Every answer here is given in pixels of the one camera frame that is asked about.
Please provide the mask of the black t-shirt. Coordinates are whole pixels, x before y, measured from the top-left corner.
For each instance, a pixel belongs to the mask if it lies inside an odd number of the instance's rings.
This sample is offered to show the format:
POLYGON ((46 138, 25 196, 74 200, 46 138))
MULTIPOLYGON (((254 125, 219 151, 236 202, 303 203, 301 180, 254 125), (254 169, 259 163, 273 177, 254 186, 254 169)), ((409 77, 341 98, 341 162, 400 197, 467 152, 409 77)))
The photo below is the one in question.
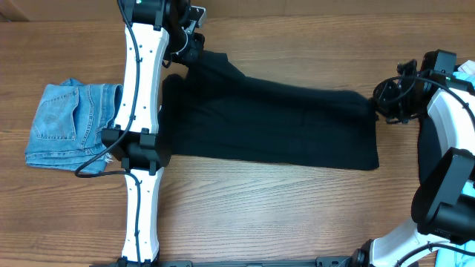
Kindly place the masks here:
POLYGON ((160 122, 174 154, 371 171, 376 112, 350 90, 300 88, 246 76, 206 51, 163 80, 160 122))

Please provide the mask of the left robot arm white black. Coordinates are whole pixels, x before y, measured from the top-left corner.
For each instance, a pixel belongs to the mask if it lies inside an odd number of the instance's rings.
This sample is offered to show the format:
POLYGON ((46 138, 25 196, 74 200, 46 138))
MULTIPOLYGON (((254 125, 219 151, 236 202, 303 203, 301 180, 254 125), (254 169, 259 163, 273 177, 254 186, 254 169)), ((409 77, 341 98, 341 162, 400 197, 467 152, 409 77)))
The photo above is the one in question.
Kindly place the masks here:
POLYGON ((206 20, 190 1, 119 1, 125 22, 126 63, 122 98, 114 125, 102 143, 121 163, 127 186, 125 242, 116 266, 157 266, 159 188, 171 157, 160 130, 160 77, 171 63, 198 60, 206 20))

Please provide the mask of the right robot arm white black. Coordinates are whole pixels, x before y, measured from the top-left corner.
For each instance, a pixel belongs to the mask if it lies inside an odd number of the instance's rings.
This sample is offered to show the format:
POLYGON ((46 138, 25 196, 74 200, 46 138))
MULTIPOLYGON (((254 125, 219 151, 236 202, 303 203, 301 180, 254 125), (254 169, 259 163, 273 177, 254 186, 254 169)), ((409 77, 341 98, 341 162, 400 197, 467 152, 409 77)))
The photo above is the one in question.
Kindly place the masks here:
POLYGON ((456 54, 427 52, 421 63, 397 67, 398 75, 373 91, 371 102, 387 123, 418 119, 419 182, 411 215, 389 234, 368 240, 340 266, 417 266, 423 257, 449 250, 468 257, 463 245, 474 240, 474 85, 456 77, 456 54))

